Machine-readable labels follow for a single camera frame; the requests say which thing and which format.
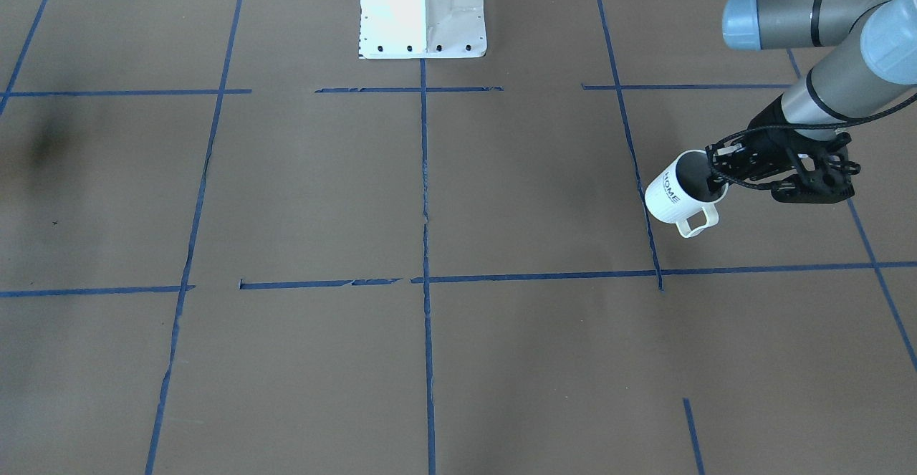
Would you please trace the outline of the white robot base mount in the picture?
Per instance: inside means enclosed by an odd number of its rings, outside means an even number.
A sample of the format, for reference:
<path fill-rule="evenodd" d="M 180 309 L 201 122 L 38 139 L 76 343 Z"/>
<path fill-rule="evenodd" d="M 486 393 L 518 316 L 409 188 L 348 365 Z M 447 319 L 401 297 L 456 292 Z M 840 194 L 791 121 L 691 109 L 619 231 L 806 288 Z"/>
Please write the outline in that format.
<path fill-rule="evenodd" d="M 359 58 L 479 58 L 487 50 L 484 0 L 360 0 Z"/>

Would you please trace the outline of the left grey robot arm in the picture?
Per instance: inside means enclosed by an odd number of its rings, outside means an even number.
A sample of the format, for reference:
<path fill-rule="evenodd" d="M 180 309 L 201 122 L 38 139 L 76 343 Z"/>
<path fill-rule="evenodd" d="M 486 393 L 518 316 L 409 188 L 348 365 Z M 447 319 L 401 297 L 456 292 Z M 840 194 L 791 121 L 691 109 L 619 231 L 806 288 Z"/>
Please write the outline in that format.
<path fill-rule="evenodd" d="M 707 146 L 702 187 L 780 203 L 851 198 L 860 165 L 848 129 L 903 109 L 915 90 L 915 0 L 728 0 L 721 33 L 736 50 L 830 51 L 746 130 Z"/>

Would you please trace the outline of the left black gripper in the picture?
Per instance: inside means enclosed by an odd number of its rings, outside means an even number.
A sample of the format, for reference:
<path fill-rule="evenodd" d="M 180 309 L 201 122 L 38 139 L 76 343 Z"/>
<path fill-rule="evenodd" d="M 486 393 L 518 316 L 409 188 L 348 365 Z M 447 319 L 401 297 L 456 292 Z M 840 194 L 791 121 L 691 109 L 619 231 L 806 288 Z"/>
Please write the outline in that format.
<path fill-rule="evenodd" d="M 786 125 L 788 120 L 782 108 L 782 96 L 773 100 L 765 109 L 754 116 L 748 123 L 749 129 L 769 126 L 763 131 L 754 131 L 742 136 L 737 145 L 711 144 L 706 146 L 706 157 L 711 168 L 720 168 L 729 161 L 730 177 L 740 181 L 759 181 L 759 179 L 777 177 L 789 172 L 782 179 L 800 180 L 799 169 L 802 163 L 799 154 L 806 154 L 806 137 L 792 128 L 776 128 L 775 125 Z M 706 179 L 706 197 L 723 198 L 729 191 L 730 182 L 717 175 L 708 175 Z"/>

